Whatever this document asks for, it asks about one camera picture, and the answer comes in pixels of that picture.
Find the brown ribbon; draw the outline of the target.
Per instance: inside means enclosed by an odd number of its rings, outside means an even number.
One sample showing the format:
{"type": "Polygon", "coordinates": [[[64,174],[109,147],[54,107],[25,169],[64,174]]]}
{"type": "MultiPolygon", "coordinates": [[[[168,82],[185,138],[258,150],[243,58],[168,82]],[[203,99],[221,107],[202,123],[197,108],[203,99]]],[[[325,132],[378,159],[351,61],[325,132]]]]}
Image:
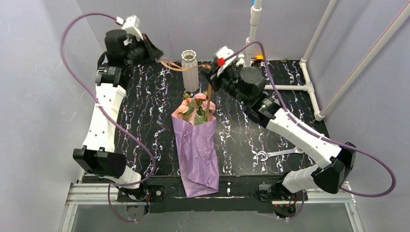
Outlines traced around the brown ribbon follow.
{"type": "Polygon", "coordinates": [[[204,92],[195,93],[199,87],[199,68],[206,68],[206,64],[198,65],[197,61],[183,59],[181,65],[162,60],[161,64],[177,72],[182,72],[186,92],[183,94],[181,104],[174,110],[172,117],[184,120],[192,125],[200,125],[212,121],[216,110],[211,101],[212,87],[209,86],[204,92]]]}

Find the white ribbed vase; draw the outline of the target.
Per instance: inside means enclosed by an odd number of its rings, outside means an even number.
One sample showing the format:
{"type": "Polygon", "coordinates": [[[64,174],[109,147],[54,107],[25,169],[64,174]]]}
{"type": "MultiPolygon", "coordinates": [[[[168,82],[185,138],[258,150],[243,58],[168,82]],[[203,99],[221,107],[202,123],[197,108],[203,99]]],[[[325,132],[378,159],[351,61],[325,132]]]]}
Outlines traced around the white ribbed vase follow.
{"type": "Polygon", "coordinates": [[[185,50],[181,54],[181,67],[186,68],[182,72],[184,88],[187,92],[195,92],[199,88],[198,62],[196,52],[185,50]]]}

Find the purple flower bouquet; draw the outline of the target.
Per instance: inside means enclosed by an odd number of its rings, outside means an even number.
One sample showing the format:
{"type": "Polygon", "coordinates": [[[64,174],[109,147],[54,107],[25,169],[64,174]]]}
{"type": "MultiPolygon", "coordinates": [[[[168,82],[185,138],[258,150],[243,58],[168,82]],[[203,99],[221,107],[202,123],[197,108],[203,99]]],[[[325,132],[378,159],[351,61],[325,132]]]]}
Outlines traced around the purple flower bouquet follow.
{"type": "Polygon", "coordinates": [[[192,125],[172,117],[180,176],[188,198],[217,193],[219,163],[215,149],[216,117],[192,125]]]}

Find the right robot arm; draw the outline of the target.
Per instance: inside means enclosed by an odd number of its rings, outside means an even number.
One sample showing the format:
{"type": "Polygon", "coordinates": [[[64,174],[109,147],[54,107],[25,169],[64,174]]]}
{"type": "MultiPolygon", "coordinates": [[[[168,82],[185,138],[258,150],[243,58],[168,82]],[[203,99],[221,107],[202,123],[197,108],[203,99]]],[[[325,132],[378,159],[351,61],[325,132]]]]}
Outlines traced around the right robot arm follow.
{"type": "Polygon", "coordinates": [[[247,67],[235,74],[231,67],[223,71],[216,65],[200,69],[214,90],[223,89],[244,105],[248,118],[294,144],[315,165],[298,171],[286,172],[271,187],[276,197],[288,197],[296,192],[320,188],[336,194],[350,173],[355,152],[326,141],[326,137],[294,118],[272,96],[265,93],[266,79],[255,67],[247,67]]]}

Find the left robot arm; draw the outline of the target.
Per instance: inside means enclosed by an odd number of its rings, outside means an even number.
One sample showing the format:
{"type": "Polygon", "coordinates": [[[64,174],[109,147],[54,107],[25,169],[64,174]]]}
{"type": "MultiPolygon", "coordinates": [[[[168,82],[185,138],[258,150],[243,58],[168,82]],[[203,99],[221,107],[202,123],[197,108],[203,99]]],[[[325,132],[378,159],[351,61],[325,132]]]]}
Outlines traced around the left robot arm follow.
{"type": "Polygon", "coordinates": [[[134,66],[155,62],[163,52],[146,34],[135,36],[122,29],[107,32],[104,40],[107,50],[97,62],[95,80],[98,101],[82,148],[74,149],[73,159],[90,174],[138,189],[142,176],[127,166],[125,155],[115,152],[115,123],[134,66]]]}

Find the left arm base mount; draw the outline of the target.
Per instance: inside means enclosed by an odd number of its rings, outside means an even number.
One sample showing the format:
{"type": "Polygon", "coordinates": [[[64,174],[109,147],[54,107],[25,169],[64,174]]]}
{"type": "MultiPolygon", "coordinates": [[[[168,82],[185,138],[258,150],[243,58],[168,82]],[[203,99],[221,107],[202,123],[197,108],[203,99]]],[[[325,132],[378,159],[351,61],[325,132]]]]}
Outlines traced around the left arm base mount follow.
{"type": "Polygon", "coordinates": [[[149,202],[156,203],[164,200],[164,186],[142,185],[137,189],[119,188],[118,202],[149,202]]]}

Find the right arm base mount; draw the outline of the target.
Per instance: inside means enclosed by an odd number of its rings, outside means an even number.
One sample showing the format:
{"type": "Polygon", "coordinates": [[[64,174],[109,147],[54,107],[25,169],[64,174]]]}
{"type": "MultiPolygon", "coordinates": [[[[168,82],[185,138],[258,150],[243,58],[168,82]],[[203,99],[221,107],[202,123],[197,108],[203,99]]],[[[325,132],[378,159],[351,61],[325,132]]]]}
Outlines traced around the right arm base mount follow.
{"type": "Polygon", "coordinates": [[[261,202],[270,202],[277,218],[290,220],[300,213],[308,199],[305,190],[290,193],[280,184],[260,184],[256,195],[261,202]]]}

